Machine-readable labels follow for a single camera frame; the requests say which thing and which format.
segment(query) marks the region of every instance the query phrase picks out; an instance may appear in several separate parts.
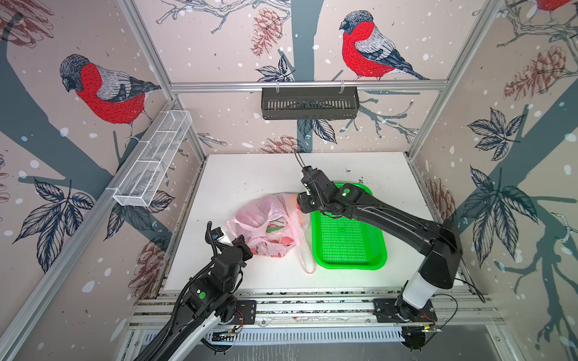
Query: white mesh basket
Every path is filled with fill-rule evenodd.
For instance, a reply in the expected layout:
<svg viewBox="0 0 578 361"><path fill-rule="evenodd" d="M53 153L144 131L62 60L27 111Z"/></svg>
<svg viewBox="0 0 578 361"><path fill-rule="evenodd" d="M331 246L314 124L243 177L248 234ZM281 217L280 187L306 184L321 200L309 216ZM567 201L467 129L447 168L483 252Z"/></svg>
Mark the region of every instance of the white mesh basket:
<svg viewBox="0 0 578 361"><path fill-rule="evenodd" d="M170 110L114 193L122 206L148 207L191 126L191 114Z"/></svg>

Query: green tray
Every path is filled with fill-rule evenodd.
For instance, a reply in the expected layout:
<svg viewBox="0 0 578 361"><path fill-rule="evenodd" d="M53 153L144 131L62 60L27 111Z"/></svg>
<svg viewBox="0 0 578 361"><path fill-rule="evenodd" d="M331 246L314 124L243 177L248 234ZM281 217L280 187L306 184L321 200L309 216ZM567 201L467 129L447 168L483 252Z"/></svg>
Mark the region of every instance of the green tray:
<svg viewBox="0 0 578 361"><path fill-rule="evenodd" d="M340 188L345 183L335 183ZM351 183L369 194L371 190L359 183ZM377 270L387 261L386 244L380 229L366 223L347 219L333 219L321 212L311 213L313 257L329 269Z"/></svg>

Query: cable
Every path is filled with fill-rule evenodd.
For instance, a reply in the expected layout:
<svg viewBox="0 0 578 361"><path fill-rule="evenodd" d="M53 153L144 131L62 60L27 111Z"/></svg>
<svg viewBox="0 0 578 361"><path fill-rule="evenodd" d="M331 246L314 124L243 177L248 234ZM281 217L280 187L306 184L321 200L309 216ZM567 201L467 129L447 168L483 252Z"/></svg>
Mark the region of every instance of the cable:
<svg viewBox="0 0 578 361"><path fill-rule="evenodd" d="M454 311L454 313L451 315L451 317L446 321L446 323L444 323L442 326L439 326L439 329L441 330L441 329L443 329L443 328L451 321L452 318L454 318L455 313L458 312L458 307L459 307L459 305L458 305L458 300L456 300L454 296L448 295L447 293L436 293L435 295L433 295L433 297L439 296L439 295L444 295L444 296L451 297L451 298L454 300L454 302L455 302L455 311ZM425 344L422 346L422 348L423 348L425 345L427 345L428 342L430 342L430 341L432 340L432 338L434 338L435 335L437 335L437 334L438 334L438 332L434 333L434 334L432 335L432 337L430 337L430 338L425 342Z"/></svg>
<svg viewBox="0 0 578 361"><path fill-rule="evenodd" d="M472 280L472 283L464 281L461 278L457 278L457 277L455 278L455 280L462 281L463 283L470 285L473 289L476 290L476 294L479 297L480 301L482 301L483 303L486 303L486 298L484 297L484 295L481 294L480 290L476 286L473 285L473 280Z"/></svg>

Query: black cable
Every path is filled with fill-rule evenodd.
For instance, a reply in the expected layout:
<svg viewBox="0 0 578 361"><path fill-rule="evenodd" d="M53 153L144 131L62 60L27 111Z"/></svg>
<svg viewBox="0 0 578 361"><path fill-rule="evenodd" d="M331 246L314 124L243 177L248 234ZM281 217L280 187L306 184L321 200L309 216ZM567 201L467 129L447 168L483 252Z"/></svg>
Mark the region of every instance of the black cable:
<svg viewBox="0 0 578 361"><path fill-rule="evenodd" d="M213 223L211 221L207 222L207 231L205 233L205 241L211 245L213 249L213 258L217 256L217 246L215 245L215 240L213 239L213 235L211 235L211 228Z"/></svg>
<svg viewBox="0 0 578 361"><path fill-rule="evenodd" d="M442 326L439 326L439 329L441 330L441 329L443 329L443 328L451 321L452 318L454 318L455 313L458 312L458 307L459 307L459 305L458 305L458 300L456 300L454 296L448 295L447 293L436 293L435 295L433 295L433 297L439 296L439 295L444 295L444 296L451 297L451 298L454 300L454 302L455 302L455 311L454 311L453 315L451 315L451 317L446 321L446 323L444 323ZM434 333L434 334L432 335L432 337L430 337L430 338L425 342L425 344L424 344L422 347L424 347L425 345L427 345L428 342L430 342L430 341L432 340L432 338L434 338L435 335L437 335L438 333L439 333L439 331L436 332L436 333Z"/></svg>
<svg viewBox="0 0 578 361"><path fill-rule="evenodd" d="M472 280L472 283L470 283L470 282L462 280L461 278L456 277L455 279L458 281L462 281L463 283L465 283L467 285L470 285L473 289L476 290L476 294L477 294L478 298L480 299L480 301L482 301L483 303L486 303L486 298L484 297L484 295L481 294L480 290L476 286L473 285L473 280Z"/></svg>

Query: white snow dot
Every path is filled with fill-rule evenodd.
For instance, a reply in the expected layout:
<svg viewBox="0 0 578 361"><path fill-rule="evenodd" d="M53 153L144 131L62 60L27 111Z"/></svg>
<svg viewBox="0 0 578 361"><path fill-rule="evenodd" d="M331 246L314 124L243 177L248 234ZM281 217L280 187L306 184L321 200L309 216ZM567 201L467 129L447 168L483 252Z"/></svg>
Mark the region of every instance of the white snow dot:
<svg viewBox="0 0 578 361"><path fill-rule="evenodd" d="M82 287L82 292L84 292L84 293L92 292L92 289L93 289L93 288L94 288L94 281L87 282L87 283Z"/></svg>

